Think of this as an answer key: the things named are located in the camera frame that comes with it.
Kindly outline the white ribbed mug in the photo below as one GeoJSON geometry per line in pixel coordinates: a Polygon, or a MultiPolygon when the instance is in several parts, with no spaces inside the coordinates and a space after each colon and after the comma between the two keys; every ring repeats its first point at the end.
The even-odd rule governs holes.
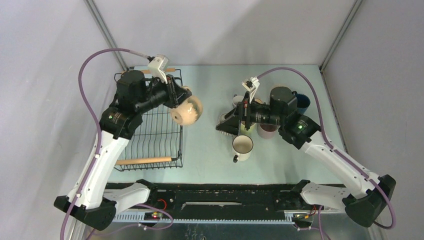
{"type": "Polygon", "coordinates": [[[226,115],[227,115],[226,113],[223,113],[223,114],[219,117],[219,119],[218,119],[218,123],[219,123],[219,124],[224,123],[224,122],[227,120],[226,115]]]}

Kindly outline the peach teapot-shaped cup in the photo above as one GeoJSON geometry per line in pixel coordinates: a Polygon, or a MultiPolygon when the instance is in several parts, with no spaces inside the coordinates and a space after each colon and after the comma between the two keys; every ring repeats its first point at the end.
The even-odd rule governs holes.
{"type": "Polygon", "coordinates": [[[180,126],[194,124],[202,115],[204,110],[201,100],[192,95],[182,102],[178,107],[169,110],[172,120],[180,126]]]}

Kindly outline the light green cup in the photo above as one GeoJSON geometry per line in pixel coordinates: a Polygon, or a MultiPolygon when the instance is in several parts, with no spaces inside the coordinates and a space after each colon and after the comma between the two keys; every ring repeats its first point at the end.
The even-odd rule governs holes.
{"type": "Polygon", "coordinates": [[[240,132],[239,133],[241,135],[250,136],[256,130],[256,125],[257,125],[256,123],[255,124],[252,124],[249,127],[249,129],[247,129],[246,126],[243,123],[241,123],[241,125],[240,125],[240,132]]]}

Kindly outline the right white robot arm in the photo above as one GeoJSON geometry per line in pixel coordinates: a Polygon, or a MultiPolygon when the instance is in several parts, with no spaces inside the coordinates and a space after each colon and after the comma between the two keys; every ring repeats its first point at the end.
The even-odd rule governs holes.
{"type": "Polygon", "coordinates": [[[332,187],[300,181],[290,196],[295,208],[321,205],[341,210],[355,223],[368,228],[390,206],[396,180],[388,174],[381,176],[370,171],[334,145],[319,124],[298,111],[297,98],[289,88],[273,88],[269,103],[259,103],[247,92],[216,125],[216,130],[237,136],[241,123],[246,127],[252,123],[277,127],[283,140],[320,161],[342,182],[342,187],[332,187]]]}

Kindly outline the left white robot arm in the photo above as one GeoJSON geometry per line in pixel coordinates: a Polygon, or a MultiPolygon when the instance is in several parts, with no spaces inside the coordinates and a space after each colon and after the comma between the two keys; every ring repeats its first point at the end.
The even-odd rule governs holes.
{"type": "Polygon", "coordinates": [[[109,107],[96,120],[96,141],[74,188],[58,196],[54,206],[78,221],[102,231],[115,216],[142,204],[153,208],[158,202],[156,186],[146,180],[106,192],[108,178],[118,158],[143,122],[143,115],[159,106],[183,110],[192,96],[189,87],[168,74],[166,82],[147,78],[141,71],[124,72],[116,83],[116,93],[109,107]]]}

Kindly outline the dark blue mug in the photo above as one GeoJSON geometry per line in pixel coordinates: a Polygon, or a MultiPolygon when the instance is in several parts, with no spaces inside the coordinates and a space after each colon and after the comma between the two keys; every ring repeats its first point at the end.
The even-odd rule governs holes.
{"type": "Polygon", "coordinates": [[[296,99],[297,99],[297,110],[300,114],[305,114],[305,112],[307,111],[307,109],[309,108],[309,106],[311,105],[311,100],[309,99],[308,96],[302,94],[302,93],[298,93],[296,91],[294,91],[292,93],[296,99]]]}

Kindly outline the small orange cup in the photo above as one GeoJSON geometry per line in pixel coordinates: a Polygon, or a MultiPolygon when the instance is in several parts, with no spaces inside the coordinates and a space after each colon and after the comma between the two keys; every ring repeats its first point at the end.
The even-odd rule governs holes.
{"type": "Polygon", "coordinates": [[[256,103],[263,104],[263,101],[262,101],[261,99],[255,98],[255,99],[254,99],[254,101],[255,101],[256,103]]]}

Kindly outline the mauve cup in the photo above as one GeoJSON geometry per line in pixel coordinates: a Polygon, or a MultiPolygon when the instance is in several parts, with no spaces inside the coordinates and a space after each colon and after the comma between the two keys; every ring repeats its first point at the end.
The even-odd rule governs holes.
{"type": "Polygon", "coordinates": [[[271,124],[259,124],[257,127],[257,134],[263,139],[271,139],[275,136],[279,126],[271,124]]]}

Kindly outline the grey-blue small cup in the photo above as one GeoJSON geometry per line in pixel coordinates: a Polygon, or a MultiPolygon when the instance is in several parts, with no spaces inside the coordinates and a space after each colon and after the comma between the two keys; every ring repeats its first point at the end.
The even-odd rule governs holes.
{"type": "Polygon", "coordinates": [[[244,96],[243,95],[235,95],[232,98],[232,106],[235,108],[239,103],[243,103],[244,96]]]}

